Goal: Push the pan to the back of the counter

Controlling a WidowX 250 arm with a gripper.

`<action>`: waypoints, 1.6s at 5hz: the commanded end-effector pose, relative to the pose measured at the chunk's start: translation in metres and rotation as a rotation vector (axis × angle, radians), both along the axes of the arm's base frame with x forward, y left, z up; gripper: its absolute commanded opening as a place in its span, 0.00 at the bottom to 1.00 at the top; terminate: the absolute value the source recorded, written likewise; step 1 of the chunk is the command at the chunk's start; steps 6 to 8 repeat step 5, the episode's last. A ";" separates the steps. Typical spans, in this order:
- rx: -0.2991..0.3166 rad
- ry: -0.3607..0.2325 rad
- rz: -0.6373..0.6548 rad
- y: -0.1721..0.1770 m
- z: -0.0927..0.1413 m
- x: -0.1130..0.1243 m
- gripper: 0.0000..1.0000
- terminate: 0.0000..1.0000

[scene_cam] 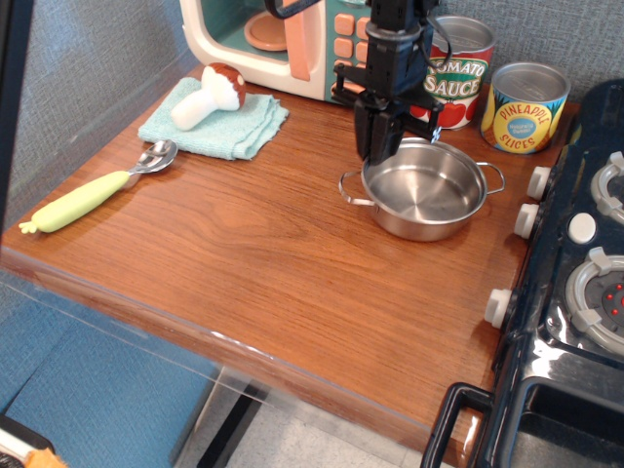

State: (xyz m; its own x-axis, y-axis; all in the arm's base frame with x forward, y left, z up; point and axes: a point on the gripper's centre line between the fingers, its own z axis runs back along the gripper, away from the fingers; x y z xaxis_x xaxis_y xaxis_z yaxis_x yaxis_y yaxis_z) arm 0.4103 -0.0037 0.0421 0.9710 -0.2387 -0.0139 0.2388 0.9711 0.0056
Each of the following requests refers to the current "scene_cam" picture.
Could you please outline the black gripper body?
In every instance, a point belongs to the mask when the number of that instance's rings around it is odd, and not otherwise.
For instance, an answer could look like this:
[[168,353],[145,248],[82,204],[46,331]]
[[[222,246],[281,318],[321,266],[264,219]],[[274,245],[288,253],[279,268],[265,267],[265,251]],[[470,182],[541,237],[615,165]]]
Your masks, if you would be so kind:
[[424,90],[435,29],[432,21],[400,31],[370,22],[366,64],[336,65],[331,98],[391,121],[410,120],[410,111],[417,107],[437,122],[444,106]]

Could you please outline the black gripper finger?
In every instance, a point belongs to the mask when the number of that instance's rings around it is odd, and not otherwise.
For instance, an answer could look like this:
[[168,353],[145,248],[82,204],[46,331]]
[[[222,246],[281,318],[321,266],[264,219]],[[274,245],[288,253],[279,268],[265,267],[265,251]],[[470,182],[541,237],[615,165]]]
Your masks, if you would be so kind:
[[408,106],[396,101],[358,97],[354,104],[357,150],[373,166],[394,156],[405,129]]
[[425,122],[410,114],[402,116],[402,125],[405,131],[429,142],[438,141],[442,132],[442,128],[437,123]]

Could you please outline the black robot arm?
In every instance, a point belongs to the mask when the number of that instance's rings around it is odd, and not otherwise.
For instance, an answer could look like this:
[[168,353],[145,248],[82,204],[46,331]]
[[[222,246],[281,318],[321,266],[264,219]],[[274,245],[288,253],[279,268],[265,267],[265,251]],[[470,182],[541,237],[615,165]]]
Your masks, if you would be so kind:
[[440,137],[445,105],[424,88],[433,37],[448,36],[431,16],[437,1],[368,1],[368,56],[363,68],[338,64],[332,98],[353,107],[357,150],[379,165],[394,156],[411,132],[429,142]]

